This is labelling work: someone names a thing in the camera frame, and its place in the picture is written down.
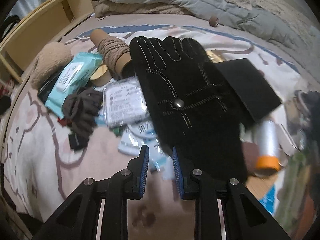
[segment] white and blue packet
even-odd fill
[[[63,69],[55,83],[45,106],[51,109],[60,119],[64,118],[62,105],[68,95],[84,87],[92,74],[102,63],[101,54],[79,52]]]
[[[122,134],[118,150],[137,157],[142,145],[149,147],[149,168],[161,172],[163,179],[174,179],[172,159],[161,149],[151,120],[128,125]]]

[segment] metal screw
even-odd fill
[[[199,176],[199,175],[202,174],[202,171],[199,170],[199,169],[194,169],[194,170],[192,171],[192,173],[193,173],[194,175],[196,175],[196,176]]]
[[[229,182],[232,184],[232,185],[238,185],[239,184],[239,180],[237,179],[230,179]]]
[[[93,179],[92,178],[87,178],[84,180],[83,182],[85,185],[89,186],[93,183]]]
[[[178,108],[183,108],[184,106],[184,102],[180,98],[175,99],[173,103]]]
[[[121,174],[122,174],[123,176],[128,176],[130,173],[131,173],[131,171],[128,170],[128,169],[124,169],[124,170],[121,171]]]

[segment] large black work glove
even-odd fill
[[[190,38],[136,37],[130,54],[160,140],[179,146],[197,168],[223,167],[219,179],[236,169],[244,181],[238,98],[203,47]]]
[[[101,102],[102,93],[93,88],[66,97],[62,105],[62,112],[65,118],[72,120],[72,130],[77,135],[89,140],[96,126],[95,116],[99,113]]]

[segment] gray blanket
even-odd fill
[[[276,44],[320,82],[320,32],[313,26],[292,14],[293,8],[281,7],[281,12],[263,9],[255,4],[251,10],[238,7],[225,0],[108,0],[118,4],[154,4],[178,5],[190,11],[194,16],[209,20],[212,15],[219,23],[235,29],[249,32],[259,38]]]

